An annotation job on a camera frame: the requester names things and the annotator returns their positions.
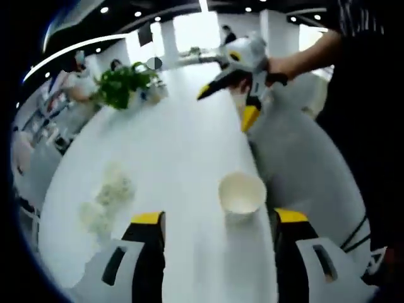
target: cable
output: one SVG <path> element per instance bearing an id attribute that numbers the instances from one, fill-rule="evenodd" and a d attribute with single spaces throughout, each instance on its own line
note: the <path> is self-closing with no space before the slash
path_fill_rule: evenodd
<path id="1" fill-rule="evenodd" d="M 353 251 L 355 248 L 357 248 L 358 246 L 360 246 L 361 244 L 363 244 L 364 242 L 366 242 L 367 240 L 369 240 L 371 238 L 371 235 L 367 235 L 366 237 L 364 237 L 362 240 L 360 240 L 359 242 L 356 242 L 354 245 L 352 245 L 351 247 L 348 247 L 346 249 L 344 249 L 344 251 L 346 253 L 349 253 L 350 251 Z"/>
<path id="2" fill-rule="evenodd" d="M 359 231 L 359 229 L 365 223 L 366 219 L 367 219 L 367 216 L 365 214 L 364 218 L 362 219 L 362 221 L 360 221 L 357 228 L 349 235 L 349 237 L 345 240 L 345 242 L 340 246 L 341 249 L 346 248 L 346 246 L 349 244 L 349 242 L 355 237 L 356 233 Z"/>

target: yellow tab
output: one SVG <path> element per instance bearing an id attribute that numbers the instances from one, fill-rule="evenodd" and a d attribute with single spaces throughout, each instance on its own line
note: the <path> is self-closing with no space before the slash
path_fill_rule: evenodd
<path id="1" fill-rule="evenodd" d="M 299 213 L 298 211 L 284 210 L 283 208 L 275 208 L 275 211 L 279 214 L 280 221 L 282 223 L 308 221 L 307 217 L 303 213 Z"/>
<path id="2" fill-rule="evenodd" d="M 202 96 L 202 94 L 203 94 L 205 91 L 207 91 L 208 89 L 209 89 L 209 84 L 204 85 L 204 86 L 201 88 L 201 90 L 199 91 L 199 94 L 198 94 L 198 96 L 197 96 L 196 98 L 199 99 L 200 96 Z"/>
<path id="3" fill-rule="evenodd" d="M 131 223 L 137 224 L 157 224 L 158 218 L 162 212 L 156 213 L 142 213 L 132 217 Z"/>
<path id="4" fill-rule="evenodd" d="M 231 50 L 231 51 L 229 52 L 229 56 L 230 56 L 234 61 L 241 61 L 241 55 L 240 55 L 238 52 L 234 51 L 234 50 Z"/>
<path id="5" fill-rule="evenodd" d="M 242 116 L 241 130 L 243 132 L 248 131 L 248 129 L 254 124 L 258 116 L 259 116 L 259 110 L 255 106 L 253 105 L 246 106 Z"/>

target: green plant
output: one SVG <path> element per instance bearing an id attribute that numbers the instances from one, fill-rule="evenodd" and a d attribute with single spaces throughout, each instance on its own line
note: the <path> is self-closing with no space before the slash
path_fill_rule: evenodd
<path id="1" fill-rule="evenodd" d="M 104 72 L 97 81 L 99 88 L 93 98 L 115 109 L 127 109 L 131 92 L 137 89 L 148 90 L 156 80 L 159 77 L 154 70 L 142 62 L 136 62 L 132 66 Z"/>

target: white paper cup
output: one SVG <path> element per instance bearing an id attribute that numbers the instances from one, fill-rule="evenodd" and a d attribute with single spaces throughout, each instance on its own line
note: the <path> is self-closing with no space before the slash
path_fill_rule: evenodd
<path id="1" fill-rule="evenodd" d="M 219 198 L 226 220 L 243 222 L 265 204 L 266 187 L 259 177 L 233 172 L 221 180 Z"/>

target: window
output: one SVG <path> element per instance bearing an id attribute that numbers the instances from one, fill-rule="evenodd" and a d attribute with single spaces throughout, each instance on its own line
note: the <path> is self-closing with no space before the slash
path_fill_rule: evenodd
<path id="1" fill-rule="evenodd" d="M 162 27 L 159 22 L 150 25 L 153 34 L 153 43 L 140 47 L 138 31 L 134 30 L 126 37 L 126 47 L 128 48 L 129 60 L 131 64 L 141 61 L 146 62 L 152 57 L 164 56 L 164 44 L 162 37 Z"/>
<path id="2" fill-rule="evenodd" d="M 220 45 L 220 28 L 214 11 L 178 16 L 173 19 L 178 51 L 191 47 L 214 49 Z"/>
<path id="3" fill-rule="evenodd" d="M 304 51 L 315 44 L 323 36 L 323 32 L 327 32 L 327 29 L 301 24 L 299 28 L 299 50 Z"/>

